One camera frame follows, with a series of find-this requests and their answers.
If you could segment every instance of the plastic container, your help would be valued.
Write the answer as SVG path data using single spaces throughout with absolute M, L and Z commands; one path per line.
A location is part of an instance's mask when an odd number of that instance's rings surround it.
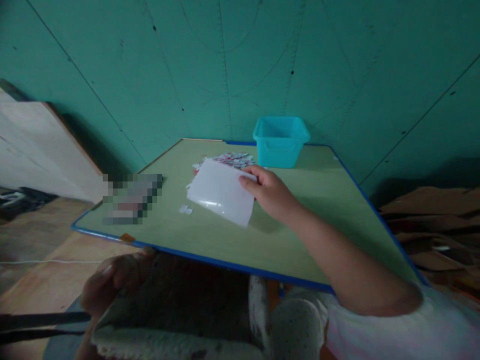
M 253 132 L 258 164 L 263 167 L 293 168 L 310 133 L 299 117 L 260 117 Z

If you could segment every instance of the child's hand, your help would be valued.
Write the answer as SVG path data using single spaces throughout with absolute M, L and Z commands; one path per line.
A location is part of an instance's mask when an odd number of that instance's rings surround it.
M 262 209 L 275 220 L 286 223 L 292 212 L 302 208 L 300 202 L 275 173 L 257 165 L 248 166 L 242 170 L 255 175 L 258 183 L 248 177 L 241 176 L 238 179 L 240 184 L 255 197 Z
M 125 287 L 132 293 L 140 288 L 156 253 L 155 249 L 146 246 L 137 253 L 111 257 L 102 262 L 83 286 L 81 306 L 98 320 L 120 289 Z

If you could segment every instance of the green wall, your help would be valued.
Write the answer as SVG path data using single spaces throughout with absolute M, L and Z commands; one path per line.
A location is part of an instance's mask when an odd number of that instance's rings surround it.
M 476 0 L 2 1 L 0 77 L 128 171 L 181 137 L 252 141 L 258 117 L 300 116 L 373 195 L 480 157 L 478 14 Z

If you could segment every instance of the white cable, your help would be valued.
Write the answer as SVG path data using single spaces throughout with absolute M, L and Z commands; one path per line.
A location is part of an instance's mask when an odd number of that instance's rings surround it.
M 41 263 L 60 263 L 60 264 L 100 264 L 103 261 L 80 261 L 80 260 L 28 260 L 28 261 L 0 261 L 0 265 L 17 264 L 41 264 Z

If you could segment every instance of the floor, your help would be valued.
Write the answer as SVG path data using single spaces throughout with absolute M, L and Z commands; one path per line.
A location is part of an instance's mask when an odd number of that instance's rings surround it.
M 0 262 L 42 260 L 72 233 L 70 224 L 91 204 L 57 198 L 42 208 L 17 216 L 0 226 Z M 0 264 L 0 294 L 11 288 L 36 264 Z
M 90 205 L 59 198 L 0 226 L 0 259 L 5 261 L 66 260 L 101 262 L 137 249 L 70 230 L 70 224 Z M 1 265 L 0 313 L 64 312 L 80 295 L 98 263 Z M 0 359 L 42 359 L 48 339 L 21 341 L 0 347 Z

